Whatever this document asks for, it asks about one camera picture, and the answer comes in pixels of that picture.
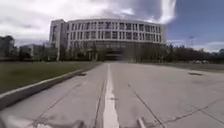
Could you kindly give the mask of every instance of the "curb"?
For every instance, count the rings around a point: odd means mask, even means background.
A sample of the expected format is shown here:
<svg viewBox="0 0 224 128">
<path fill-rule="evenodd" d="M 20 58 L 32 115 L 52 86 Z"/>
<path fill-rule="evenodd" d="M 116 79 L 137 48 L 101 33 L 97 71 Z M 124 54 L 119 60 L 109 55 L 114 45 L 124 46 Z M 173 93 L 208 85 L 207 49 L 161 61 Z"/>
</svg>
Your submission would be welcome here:
<svg viewBox="0 0 224 128">
<path fill-rule="evenodd" d="M 100 64 L 92 64 L 83 69 L 79 69 L 61 76 L 57 76 L 51 79 L 43 80 L 35 84 L 31 84 L 25 87 L 21 87 L 0 95 L 0 111 L 4 108 L 13 105 L 14 103 L 28 98 L 29 96 L 48 89 L 58 83 L 61 83 L 67 79 L 77 76 L 83 72 L 86 72 Z"/>
</svg>

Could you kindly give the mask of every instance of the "sky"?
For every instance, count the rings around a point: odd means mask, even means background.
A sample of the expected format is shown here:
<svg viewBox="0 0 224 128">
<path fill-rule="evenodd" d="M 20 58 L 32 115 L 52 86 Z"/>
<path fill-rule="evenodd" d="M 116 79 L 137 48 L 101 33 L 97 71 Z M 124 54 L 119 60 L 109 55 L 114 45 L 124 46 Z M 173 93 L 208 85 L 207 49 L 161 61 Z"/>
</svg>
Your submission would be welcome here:
<svg viewBox="0 0 224 128">
<path fill-rule="evenodd" d="M 224 0 L 0 0 L 0 36 L 17 45 L 49 38 L 52 20 L 122 18 L 166 25 L 167 42 L 224 48 Z"/>
</svg>

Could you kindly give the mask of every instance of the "window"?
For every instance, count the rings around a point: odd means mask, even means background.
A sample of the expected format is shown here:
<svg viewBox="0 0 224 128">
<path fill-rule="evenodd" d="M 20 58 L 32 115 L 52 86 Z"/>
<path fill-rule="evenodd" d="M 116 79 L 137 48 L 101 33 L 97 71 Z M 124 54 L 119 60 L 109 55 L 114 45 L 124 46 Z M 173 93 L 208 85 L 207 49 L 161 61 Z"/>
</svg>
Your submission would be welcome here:
<svg viewBox="0 0 224 128">
<path fill-rule="evenodd" d="M 85 39 L 89 39 L 89 32 L 85 33 Z"/>
<path fill-rule="evenodd" d="M 159 36 L 156 35 L 156 42 L 159 42 Z"/>
<path fill-rule="evenodd" d="M 158 29 L 159 29 L 159 30 L 158 30 L 158 32 L 159 32 L 159 33 L 161 33 L 161 28 L 160 28 L 160 27 L 158 27 Z"/>
<path fill-rule="evenodd" d="M 101 32 L 101 39 L 104 39 L 104 32 Z"/>
<path fill-rule="evenodd" d="M 139 24 L 139 30 L 144 31 L 144 24 Z"/>
<path fill-rule="evenodd" d="M 90 29 L 90 23 L 86 23 L 86 30 Z"/>
<path fill-rule="evenodd" d="M 93 24 L 93 29 L 96 29 L 96 22 L 94 22 Z"/>
<path fill-rule="evenodd" d="M 131 34 L 131 32 L 126 32 L 126 38 L 127 38 L 128 40 L 131 40 L 131 39 L 132 39 L 132 34 Z"/>
<path fill-rule="evenodd" d="M 74 30 L 74 24 L 72 24 L 72 30 Z"/>
<path fill-rule="evenodd" d="M 54 34 L 52 35 L 52 41 L 56 41 L 56 36 Z"/>
<path fill-rule="evenodd" d="M 135 24 L 132 24 L 132 30 L 135 30 Z"/>
<path fill-rule="evenodd" d="M 81 30 L 84 30 L 84 28 L 85 28 L 85 24 L 82 24 L 81 26 L 82 26 L 82 29 L 81 29 Z"/>
<path fill-rule="evenodd" d="M 155 33 L 155 26 L 152 26 L 152 32 Z"/>
<path fill-rule="evenodd" d="M 53 26 L 53 33 L 55 33 L 57 30 L 57 26 Z"/>
<path fill-rule="evenodd" d="M 83 32 L 80 32 L 80 39 L 82 39 L 82 33 L 83 33 Z"/>
<path fill-rule="evenodd" d="M 131 24 L 130 23 L 126 24 L 126 30 L 131 30 Z"/>
<path fill-rule="evenodd" d="M 100 31 L 98 31 L 98 39 L 100 39 Z"/>
<path fill-rule="evenodd" d="M 106 31 L 105 32 L 105 39 L 110 39 L 111 38 L 111 32 L 110 31 Z"/>
<path fill-rule="evenodd" d="M 79 23 L 79 24 L 78 24 L 78 30 L 80 30 L 80 29 L 81 29 L 81 24 Z"/>
<path fill-rule="evenodd" d="M 77 24 L 75 25 L 75 30 L 77 30 Z"/>
<path fill-rule="evenodd" d="M 67 30 L 69 30 L 69 24 L 67 25 Z"/>
<path fill-rule="evenodd" d="M 91 39 L 96 39 L 96 31 L 91 31 Z"/>
<path fill-rule="evenodd" d="M 156 33 L 158 33 L 158 27 L 157 26 L 155 26 L 156 27 Z"/>
<path fill-rule="evenodd" d="M 103 22 L 99 22 L 99 29 L 103 29 Z"/>
<path fill-rule="evenodd" d="M 135 30 L 138 30 L 138 24 L 135 24 Z"/>
<path fill-rule="evenodd" d="M 115 29 L 117 29 L 118 27 L 117 27 L 117 23 L 115 23 Z"/>
<path fill-rule="evenodd" d="M 111 25 L 111 29 L 114 29 L 115 27 L 114 27 L 114 22 L 112 22 L 112 25 Z"/>
<path fill-rule="evenodd" d="M 152 35 L 152 40 L 153 40 L 154 42 L 156 41 L 155 36 L 156 36 L 155 34 Z"/>
<path fill-rule="evenodd" d="M 137 32 L 133 33 L 133 38 L 134 38 L 134 40 L 138 40 L 138 33 Z"/>
<path fill-rule="evenodd" d="M 72 40 L 72 38 L 73 38 L 72 34 L 73 34 L 73 33 L 71 32 L 71 35 L 70 35 L 70 39 L 71 39 L 71 40 Z"/>
<path fill-rule="evenodd" d="M 113 37 L 112 38 L 117 39 L 117 32 L 116 31 L 113 32 Z"/>
<path fill-rule="evenodd" d="M 159 35 L 159 42 L 162 42 L 161 35 Z"/>
<path fill-rule="evenodd" d="M 146 38 L 147 41 L 150 41 L 150 34 L 146 34 L 145 38 Z"/>
<path fill-rule="evenodd" d="M 122 32 L 120 32 L 119 34 L 120 34 L 119 39 L 122 39 Z"/>
<path fill-rule="evenodd" d="M 142 34 L 141 33 L 139 33 L 139 39 L 142 40 Z"/>
<path fill-rule="evenodd" d="M 76 32 L 73 32 L 73 40 L 76 40 Z"/>
<path fill-rule="evenodd" d="M 111 22 L 106 22 L 106 29 L 111 29 Z"/>
<path fill-rule="evenodd" d="M 77 40 L 79 40 L 80 32 L 77 32 Z"/>
<path fill-rule="evenodd" d="M 126 38 L 125 38 L 125 33 L 124 33 L 124 32 L 122 33 L 122 38 L 123 38 L 123 39 L 126 39 Z"/>
<path fill-rule="evenodd" d="M 120 30 L 124 30 L 124 23 L 120 23 Z"/>
<path fill-rule="evenodd" d="M 145 25 L 145 31 L 149 32 L 149 25 Z"/>
<path fill-rule="evenodd" d="M 142 33 L 142 40 L 145 40 L 145 34 Z"/>
</svg>

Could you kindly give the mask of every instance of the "tree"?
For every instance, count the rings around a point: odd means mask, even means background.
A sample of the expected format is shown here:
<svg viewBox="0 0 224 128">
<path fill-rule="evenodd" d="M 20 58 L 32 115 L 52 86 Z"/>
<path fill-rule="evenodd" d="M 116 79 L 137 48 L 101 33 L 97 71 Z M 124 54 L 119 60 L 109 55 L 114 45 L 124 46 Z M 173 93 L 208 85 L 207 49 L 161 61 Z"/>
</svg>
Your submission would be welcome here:
<svg viewBox="0 0 224 128">
<path fill-rule="evenodd" d="M 0 37 L 0 51 L 4 57 L 10 57 L 14 49 L 14 38 L 10 35 Z"/>
</svg>

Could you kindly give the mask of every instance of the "pavement crack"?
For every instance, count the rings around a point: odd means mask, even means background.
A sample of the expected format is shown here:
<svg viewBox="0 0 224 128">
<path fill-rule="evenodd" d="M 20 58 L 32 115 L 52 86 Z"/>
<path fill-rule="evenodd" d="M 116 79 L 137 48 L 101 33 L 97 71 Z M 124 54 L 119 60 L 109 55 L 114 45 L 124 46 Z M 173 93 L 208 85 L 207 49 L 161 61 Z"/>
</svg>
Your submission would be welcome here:
<svg viewBox="0 0 224 128">
<path fill-rule="evenodd" d="M 165 128 L 165 126 L 163 125 L 163 123 L 159 120 L 159 118 L 153 113 L 153 111 L 149 108 L 149 106 L 142 100 L 142 98 L 138 95 L 138 93 L 131 87 L 130 84 L 128 84 L 128 87 L 134 92 L 134 94 L 136 95 L 136 97 L 144 104 L 144 106 L 148 109 L 148 111 L 153 115 L 153 117 L 156 119 L 156 121 L 163 127 Z"/>
<path fill-rule="evenodd" d="M 71 88 L 69 91 L 67 91 L 64 95 L 62 95 L 62 97 L 60 97 L 56 102 L 54 102 L 54 104 L 52 104 L 49 108 L 47 108 L 36 120 L 34 120 L 32 122 L 32 124 L 35 124 L 36 122 L 39 121 L 39 119 L 41 119 L 41 117 L 47 112 L 49 111 L 51 108 L 53 108 L 56 104 L 58 104 L 63 98 L 65 98 L 70 92 L 72 92 L 74 89 L 76 89 L 77 87 L 80 87 L 82 85 L 82 83 L 79 83 L 77 85 L 75 85 L 73 88 Z"/>
<path fill-rule="evenodd" d="M 101 91 L 100 91 L 100 97 L 99 97 L 99 101 L 98 101 L 98 106 L 97 106 L 97 110 L 96 110 L 96 117 L 95 117 L 95 123 L 94 123 L 94 127 L 93 128 L 96 128 L 97 126 L 97 118 L 98 118 L 98 114 L 99 114 L 99 109 L 100 109 L 100 103 L 101 103 L 101 100 L 102 100 L 102 95 L 103 95 L 103 89 L 104 89 L 104 86 L 105 86 L 105 83 L 103 82 L 103 85 L 101 87 Z"/>
<path fill-rule="evenodd" d="M 186 115 L 183 115 L 183 116 L 179 116 L 179 117 L 175 117 L 174 119 L 171 119 L 171 120 L 164 121 L 163 124 L 179 121 L 179 120 L 184 119 L 184 118 L 187 118 L 187 117 L 189 117 L 189 116 L 191 116 L 191 115 L 193 115 L 193 114 L 195 114 L 195 113 L 197 113 L 199 111 L 202 112 L 202 113 L 204 113 L 205 115 L 207 115 L 207 116 L 215 119 L 216 121 L 224 124 L 223 121 L 221 121 L 221 120 L 219 120 L 219 119 L 217 119 L 217 118 L 215 118 L 215 117 L 213 117 L 213 116 L 211 116 L 208 113 L 206 113 L 206 112 L 203 111 L 204 109 L 206 109 L 206 108 L 208 108 L 208 107 L 210 107 L 210 106 L 212 106 L 212 105 L 214 105 L 214 104 L 216 104 L 216 103 L 218 103 L 218 102 L 220 102 L 222 100 L 223 100 L 223 98 L 220 98 L 218 100 L 215 100 L 215 101 L 211 102 L 210 104 L 206 105 L 203 108 L 197 108 L 197 107 L 195 107 L 195 106 L 193 106 L 193 105 L 191 105 L 191 104 L 188 103 L 191 107 L 193 107 L 196 110 L 193 111 L 193 112 L 191 112 L 191 113 L 189 113 L 189 114 L 186 114 Z"/>
</svg>

